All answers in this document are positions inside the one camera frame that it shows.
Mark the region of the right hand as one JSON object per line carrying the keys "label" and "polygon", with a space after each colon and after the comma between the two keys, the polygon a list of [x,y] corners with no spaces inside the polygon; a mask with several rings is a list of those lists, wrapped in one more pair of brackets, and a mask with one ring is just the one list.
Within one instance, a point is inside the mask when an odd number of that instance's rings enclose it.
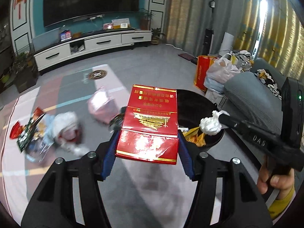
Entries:
{"label": "right hand", "polygon": [[267,169],[267,156],[264,157],[264,163],[260,168],[257,180],[257,188],[263,195],[268,190],[267,181],[269,180],[270,186],[279,190],[277,200],[282,200],[288,196],[290,192],[294,191],[294,169],[292,168],[288,175],[271,175]]}

